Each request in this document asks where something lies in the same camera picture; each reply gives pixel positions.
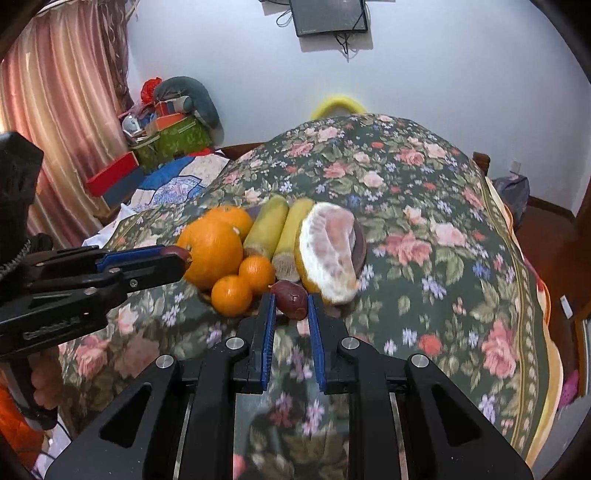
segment brown floor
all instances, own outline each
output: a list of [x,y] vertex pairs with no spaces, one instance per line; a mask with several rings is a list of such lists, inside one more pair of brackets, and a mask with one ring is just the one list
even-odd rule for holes
[[560,297],[566,295],[575,313],[591,300],[591,242],[581,238],[565,217],[531,206],[516,234],[523,253],[550,291],[550,336],[560,351],[566,379],[578,360],[574,329]]

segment curtain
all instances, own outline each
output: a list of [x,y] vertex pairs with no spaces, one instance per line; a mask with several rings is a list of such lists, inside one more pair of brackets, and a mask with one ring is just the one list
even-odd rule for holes
[[44,152],[30,233],[72,247],[100,228],[104,208],[84,182],[127,151],[122,112],[103,48],[96,1],[64,4],[35,17],[0,66],[0,127]]
[[115,85],[115,93],[122,109],[127,111],[134,102],[127,86],[129,58],[125,1],[99,0],[99,17],[103,45]]

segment floral fabric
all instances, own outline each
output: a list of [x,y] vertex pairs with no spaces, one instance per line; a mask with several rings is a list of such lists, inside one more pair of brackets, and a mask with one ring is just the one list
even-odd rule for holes
[[[548,390],[537,283],[476,164],[415,122],[355,115],[300,125],[230,163],[200,197],[123,221],[108,247],[172,244],[206,209],[272,193],[354,213],[368,254],[349,333],[388,355],[428,355],[526,457]],[[131,295],[105,330],[62,349],[75,427],[159,354],[198,355],[237,324],[185,281]],[[268,391],[237,399],[236,474],[344,478],[347,398],[319,393],[308,335],[306,320],[279,326]]]

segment power outlet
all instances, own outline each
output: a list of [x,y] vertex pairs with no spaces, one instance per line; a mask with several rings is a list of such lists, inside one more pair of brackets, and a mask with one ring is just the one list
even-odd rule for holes
[[518,162],[518,161],[516,161],[516,160],[513,160],[513,161],[511,162],[511,168],[509,169],[509,171],[510,171],[511,173],[514,173],[514,174],[516,174],[516,175],[517,175],[517,174],[519,173],[519,171],[520,171],[520,170],[521,170],[521,163],[519,163],[519,162]]

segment hand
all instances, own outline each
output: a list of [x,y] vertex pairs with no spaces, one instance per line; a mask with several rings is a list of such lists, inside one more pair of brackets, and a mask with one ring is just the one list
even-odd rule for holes
[[47,410],[52,410],[60,404],[64,391],[59,355],[57,347],[44,350],[32,368],[31,383],[35,388],[35,401]]

